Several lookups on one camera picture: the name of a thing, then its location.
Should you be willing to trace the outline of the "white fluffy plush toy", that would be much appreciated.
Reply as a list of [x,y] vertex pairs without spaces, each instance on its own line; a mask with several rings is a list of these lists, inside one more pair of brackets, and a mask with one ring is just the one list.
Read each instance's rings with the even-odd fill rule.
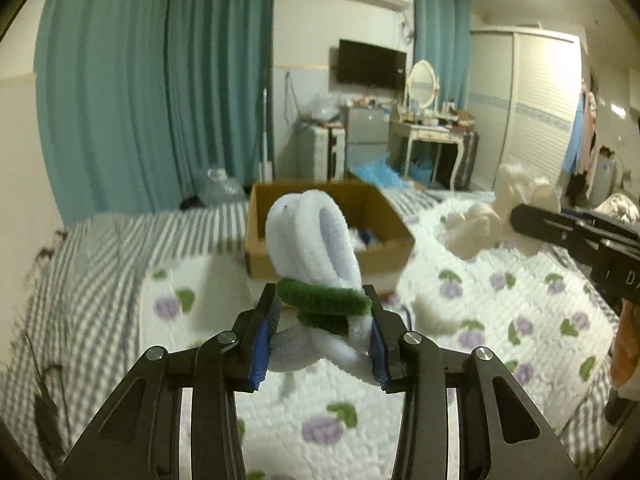
[[558,214],[561,203],[556,186],[544,177],[518,164],[502,164],[497,171],[495,199],[475,203],[454,214],[439,235],[440,244],[462,260],[469,260],[497,243],[509,243],[527,257],[541,250],[542,243],[518,234],[511,226],[516,206],[534,206]]

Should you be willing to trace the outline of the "blue white plastic packet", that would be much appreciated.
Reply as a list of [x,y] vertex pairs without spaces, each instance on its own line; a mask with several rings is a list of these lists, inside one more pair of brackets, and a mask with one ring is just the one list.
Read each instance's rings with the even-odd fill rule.
[[369,247],[371,245],[381,243],[380,239],[370,229],[359,230],[357,232],[357,237],[360,241],[360,244],[364,247]]

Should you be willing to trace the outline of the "white plush bunny toy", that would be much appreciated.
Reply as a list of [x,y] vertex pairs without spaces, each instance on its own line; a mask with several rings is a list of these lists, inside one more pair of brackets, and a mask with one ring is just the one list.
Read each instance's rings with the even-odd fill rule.
[[327,360],[373,385],[371,300],[340,207],[319,190],[286,194],[269,209],[265,233],[276,293],[297,318],[272,336],[269,369],[293,373]]

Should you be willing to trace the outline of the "hanging clothes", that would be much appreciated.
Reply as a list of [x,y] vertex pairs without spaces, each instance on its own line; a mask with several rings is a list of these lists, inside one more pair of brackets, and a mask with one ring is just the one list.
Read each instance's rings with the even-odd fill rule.
[[596,96],[583,81],[570,142],[562,162],[561,184],[565,206],[582,205],[590,196],[599,149],[597,112]]

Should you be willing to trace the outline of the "floral white quilt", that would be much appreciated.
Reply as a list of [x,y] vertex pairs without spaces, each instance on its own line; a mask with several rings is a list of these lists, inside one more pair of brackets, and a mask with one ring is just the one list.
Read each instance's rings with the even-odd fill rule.
[[[568,430],[610,362],[614,325],[584,276],[542,252],[481,252],[465,263],[436,240],[448,200],[424,211],[400,288],[416,306],[362,302],[363,354],[330,349],[297,309],[306,287],[282,281],[267,302],[257,370],[234,395],[242,479],[574,479]],[[428,338],[427,304],[454,323]]]

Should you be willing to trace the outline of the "white louvered wardrobe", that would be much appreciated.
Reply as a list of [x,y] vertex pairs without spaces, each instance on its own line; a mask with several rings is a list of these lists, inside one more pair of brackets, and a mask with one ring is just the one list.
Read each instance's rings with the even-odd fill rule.
[[559,180],[580,92],[577,36],[524,27],[473,30],[465,105],[478,135],[471,185],[492,190],[502,164]]

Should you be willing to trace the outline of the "white dressing table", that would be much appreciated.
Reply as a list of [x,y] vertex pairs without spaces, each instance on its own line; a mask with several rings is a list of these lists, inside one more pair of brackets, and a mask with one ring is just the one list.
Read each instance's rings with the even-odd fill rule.
[[413,162],[425,162],[429,158],[433,181],[442,170],[444,185],[451,191],[467,191],[478,144],[480,138],[473,130],[407,122],[394,110],[388,124],[387,163],[393,170],[398,170],[401,177],[409,177]]

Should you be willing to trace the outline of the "brown cardboard box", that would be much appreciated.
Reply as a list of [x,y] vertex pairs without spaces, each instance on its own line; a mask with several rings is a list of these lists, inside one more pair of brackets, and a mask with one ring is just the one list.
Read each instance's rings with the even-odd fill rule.
[[414,238],[375,186],[333,183],[256,184],[245,232],[248,286],[257,298],[279,278],[393,292]]

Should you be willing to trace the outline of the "white oval vanity mirror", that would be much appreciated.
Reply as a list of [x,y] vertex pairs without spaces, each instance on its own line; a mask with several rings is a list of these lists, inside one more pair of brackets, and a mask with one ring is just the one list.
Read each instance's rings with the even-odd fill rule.
[[415,62],[406,79],[406,103],[426,110],[435,103],[438,94],[439,81],[433,66],[424,60]]

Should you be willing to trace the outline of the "teal curtain right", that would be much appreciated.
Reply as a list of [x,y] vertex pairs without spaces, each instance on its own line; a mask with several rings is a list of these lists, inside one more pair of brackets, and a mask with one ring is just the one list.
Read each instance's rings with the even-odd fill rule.
[[465,108],[471,52],[470,0],[413,0],[413,61],[426,61],[439,80],[439,104]]

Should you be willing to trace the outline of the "clear water jug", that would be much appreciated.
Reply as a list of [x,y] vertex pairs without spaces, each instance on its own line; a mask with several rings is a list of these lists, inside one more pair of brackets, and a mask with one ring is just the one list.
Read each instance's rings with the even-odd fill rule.
[[245,192],[240,182],[218,166],[211,166],[198,172],[195,179],[196,197],[205,207],[239,203],[245,200]]

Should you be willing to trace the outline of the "white suitcase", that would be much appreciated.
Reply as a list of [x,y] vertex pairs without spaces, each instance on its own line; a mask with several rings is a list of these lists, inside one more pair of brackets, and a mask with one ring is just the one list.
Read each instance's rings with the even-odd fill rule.
[[346,134],[343,128],[303,125],[297,133],[300,180],[326,182],[344,178]]

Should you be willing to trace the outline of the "clear plastic bag pile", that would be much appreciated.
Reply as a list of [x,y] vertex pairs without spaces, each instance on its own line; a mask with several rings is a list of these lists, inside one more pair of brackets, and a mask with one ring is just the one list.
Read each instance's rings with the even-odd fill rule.
[[342,117],[342,101],[334,94],[317,94],[308,103],[306,116],[318,124],[340,122]]

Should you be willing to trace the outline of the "teal window curtain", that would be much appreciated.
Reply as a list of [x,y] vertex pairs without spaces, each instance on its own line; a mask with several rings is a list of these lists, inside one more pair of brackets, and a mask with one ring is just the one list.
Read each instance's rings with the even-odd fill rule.
[[259,178],[273,0],[46,0],[44,162],[65,224],[175,209],[198,172]]

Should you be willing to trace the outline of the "black wall television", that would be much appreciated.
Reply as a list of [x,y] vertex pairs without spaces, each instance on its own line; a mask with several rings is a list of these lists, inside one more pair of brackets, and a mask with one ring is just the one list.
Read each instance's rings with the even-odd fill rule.
[[383,90],[404,90],[405,52],[341,39],[338,45],[336,81]]

